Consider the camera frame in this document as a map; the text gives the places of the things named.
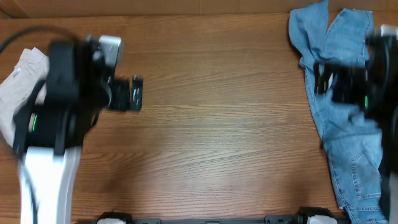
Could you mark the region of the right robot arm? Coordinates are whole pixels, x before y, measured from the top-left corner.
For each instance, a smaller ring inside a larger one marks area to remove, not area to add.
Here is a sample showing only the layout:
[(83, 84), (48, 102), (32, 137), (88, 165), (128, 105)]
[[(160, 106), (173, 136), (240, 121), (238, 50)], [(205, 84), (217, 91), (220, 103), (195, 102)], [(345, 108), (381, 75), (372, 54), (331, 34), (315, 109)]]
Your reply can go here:
[(315, 94), (333, 89), (335, 103), (359, 106), (382, 130), (382, 213), (397, 223), (397, 27), (383, 24), (366, 37), (371, 49), (363, 68), (342, 63), (315, 62)]

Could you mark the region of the beige shorts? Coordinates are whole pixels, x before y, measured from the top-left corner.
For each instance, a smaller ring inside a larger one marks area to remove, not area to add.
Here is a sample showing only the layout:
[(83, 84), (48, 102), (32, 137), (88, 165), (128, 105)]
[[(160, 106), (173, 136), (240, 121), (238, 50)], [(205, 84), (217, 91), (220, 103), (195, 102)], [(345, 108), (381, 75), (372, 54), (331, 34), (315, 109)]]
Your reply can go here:
[(37, 48), (24, 49), (14, 71), (1, 83), (1, 133), (8, 145), (14, 141), (14, 113), (48, 72), (49, 58), (45, 54)]

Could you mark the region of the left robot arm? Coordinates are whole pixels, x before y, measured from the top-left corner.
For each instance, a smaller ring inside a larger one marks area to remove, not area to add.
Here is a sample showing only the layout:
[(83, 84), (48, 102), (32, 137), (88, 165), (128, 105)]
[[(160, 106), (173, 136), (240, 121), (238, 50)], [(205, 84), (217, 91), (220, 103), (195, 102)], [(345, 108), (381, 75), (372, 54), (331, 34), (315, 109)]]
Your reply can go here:
[(119, 37), (54, 41), (49, 72), (15, 112), (22, 223), (70, 223), (83, 141), (103, 110), (139, 111), (143, 81), (115, 78)]

